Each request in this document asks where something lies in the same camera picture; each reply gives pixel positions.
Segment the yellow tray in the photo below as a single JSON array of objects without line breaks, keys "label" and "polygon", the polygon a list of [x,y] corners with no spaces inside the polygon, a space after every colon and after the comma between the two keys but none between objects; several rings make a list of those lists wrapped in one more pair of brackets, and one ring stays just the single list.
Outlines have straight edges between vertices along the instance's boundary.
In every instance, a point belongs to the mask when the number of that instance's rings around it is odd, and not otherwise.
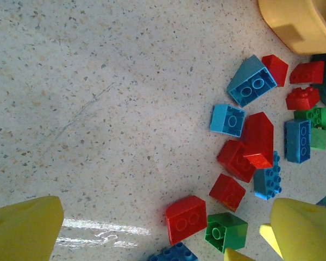
[{"label": "yellow tray", "polygon": [[326,53],[326,0],[259,0],[263,18],[297,54]]}]

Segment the red sloped block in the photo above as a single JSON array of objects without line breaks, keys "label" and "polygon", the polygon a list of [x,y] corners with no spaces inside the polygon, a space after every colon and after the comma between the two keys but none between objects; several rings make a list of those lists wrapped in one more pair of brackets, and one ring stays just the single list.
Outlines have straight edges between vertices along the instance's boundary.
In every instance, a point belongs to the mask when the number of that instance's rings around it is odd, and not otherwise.
[{"label": "red sloped block", "polygon": [[217,161],[234,177],[249,183],[256,168],[244,158],[245,145],[238,140],[228,140],[217,156]]},{"label": "red sloped block", "polygon": [[246,119],[241,141],[245,144],[244,157],[255,168],[273,167],[274,126],[264,112]]},{"label": "red sloped block", "polygon": [[233,178],[220,174],[209,196],[220,201],[227,208],[235,212],[240,201],[245,195],[245,188],[239,185]]},{"label": "red sloped block", "polygon": [[165,217],[171,245],[208,226],[205,201],[197,196],[183,198],[171,204],[165,212]]},{"label": "red sloped block", "polygon": [[274,54],[262,57],[262,63],[268,68],[278,87],[283,87],[289,65]]},{"label": "red sloped block", "polygon": [[295,88],[287,95],[286,105],[288,110],[310,110],[320,101],[319,90],[312,86],[303,90]]},{"label": "red sloped block", "polygon": [[290,83],[323,83],[324,61],[299,64],[291,72]]}]

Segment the floor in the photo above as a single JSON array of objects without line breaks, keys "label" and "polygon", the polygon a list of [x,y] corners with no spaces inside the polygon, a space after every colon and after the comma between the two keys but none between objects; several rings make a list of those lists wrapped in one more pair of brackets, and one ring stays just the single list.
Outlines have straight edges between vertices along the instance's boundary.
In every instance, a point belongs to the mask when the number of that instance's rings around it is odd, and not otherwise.
[{"label": "floor", "polygon": [[[307,61],[288,50],[255,0],[0,0],[0,207],[59,196],[65,221],[51,260],[146,260],[168,246],[164,211],[208,196],[230,137],[209,131],[212,106],[243,59],[275,54],[289,71]],[[293,118],[275,88],[245,107],[265,111],[283,156]],[[283,192],[326,195],[326,151],[302,165],[281,161]],[[246,189],[236,215],[246,247],[280,260],[259,235],[273,200]],[[201,261],[221,260],[199,232],[184,240]]]}]

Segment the speckled floor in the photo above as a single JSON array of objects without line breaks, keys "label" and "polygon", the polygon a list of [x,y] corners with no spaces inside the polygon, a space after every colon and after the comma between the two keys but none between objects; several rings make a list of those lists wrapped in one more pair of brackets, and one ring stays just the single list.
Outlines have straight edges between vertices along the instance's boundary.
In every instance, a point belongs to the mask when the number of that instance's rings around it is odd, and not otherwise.
[{"label": "speckled floor", "polygon": [[[256,1],[0,0],[0,207],[60,197],[65,222],[51,260],[146,260],[168,246],[165,208],[208,196],[229,136],[211,133],[212,106],[242,60],[289,51]],[[293,118],[275,88],[245,107],[265,111],[283,155]],[[326,151],[302,165],[281,161],[283,192],[316,203],[326,195]],[[246,189],[236,215],[249,223],[256,260],[280,260],[258,233],[268,202]],[[222,260],[204,232],[184,240],[201,261]]]}]

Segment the blue 2x4 brick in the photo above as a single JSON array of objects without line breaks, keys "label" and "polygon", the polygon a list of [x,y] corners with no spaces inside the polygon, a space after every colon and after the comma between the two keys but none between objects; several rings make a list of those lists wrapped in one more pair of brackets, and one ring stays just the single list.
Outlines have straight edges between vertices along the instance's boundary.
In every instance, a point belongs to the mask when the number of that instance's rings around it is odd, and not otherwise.
[{"label": "blue 2x4 brick", "polygon": [[147,261],[198,261],[183,243],[179,242],[171,248],[167,248],[157,256],[151,256]]},{"label": "blue 2x4 brick", "polygon": [[214,107],[210,130],[240,137],[243,130],[245,111],[227,104]]},{"label": "blue 2x4 brick", "polygon": [[254,175],[254,190],[257,197],[269,200],[281,192],[280,156],[274,151],[273,167],[269,169],[256,170]]},{"label": "blue 2x4 brick", "polygon": [[292,120],[284,125],[285,158],[294,163],[310,159],[311,121]]},{"label": "blue 2x4 brick", "polygon": [[277,83],[267,67],[253,55],[240,65],[227,87],[227,92],[244,107],[276,86]]}]

